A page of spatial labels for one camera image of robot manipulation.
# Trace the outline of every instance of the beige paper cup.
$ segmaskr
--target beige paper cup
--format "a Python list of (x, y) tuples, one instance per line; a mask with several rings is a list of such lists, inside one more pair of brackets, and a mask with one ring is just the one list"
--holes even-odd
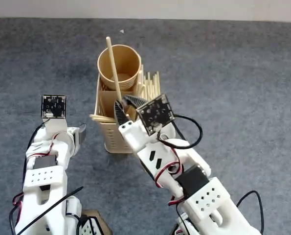
[[(127, 91), (134, 85), (137, 74), (141, 69), (141, 57), (134, 49), (126, 45), (113, 45), (112, 50), (120, 90)], [(99, 55), (97, 59), (97, 68), (104, 84), (110, 90), (115, 91), (116, 86), (112, 75), (111, 60), (108, 49), (105, 49)]]

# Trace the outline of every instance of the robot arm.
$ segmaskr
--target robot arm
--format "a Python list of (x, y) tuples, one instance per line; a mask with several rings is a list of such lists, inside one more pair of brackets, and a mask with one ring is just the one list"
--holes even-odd
[[(170, 148), (158, 141), (157, 135), (153, 135), (159, 132), (160, 137), (164, 137), (168, 143), (189, 146), (187, 141), (175, 139), (175, 131), (169, 121), (172, 120), (170, 118), (172, 113), (166, 117), (160, 117), (164, 115), (163, 113), (168, 113), (162, 112), (161, 109), (162, 103), (170, 107), (167, 97), (162, 94), (150, 102), (136, 101), (137, 98), (132, 99), (131, 96), (126, 96), (124, 99), (137, 108), (140, 119), (132, 122), (123, 118), (124, 109), (119, 102), (116, 102), (115, 117), (119, 120), (119, 132), (156, 185), (167, 188), (175, 198), (169, 202), (169, 205), (179, 205), (185, 212), (178, 219), (179, 233), (260, 235), (260, 232), (247, 222), (232, 202), (230, 194), (219, 179), (210, 178), (209, 165), (193, 148)], [(189, 168), (182, 171), (184, 163), (189, 165)]]
[(81, 203), (75, 196), (66, 198), (66, 169), (86, 136), (86, 125), (67, 127), (65, 114), (66, 96), (43, 96), (41, 118), (45, 126), (37, 131), (26, 152), (26, 173), (16, 235), (81, 235), (89, 231), (96, 235), (103, 234), (94, 219), (87, 220), (85, 224), (88, 228), (92, 224), (93, 231), (92, 227), (82, 231), (78, 223)]

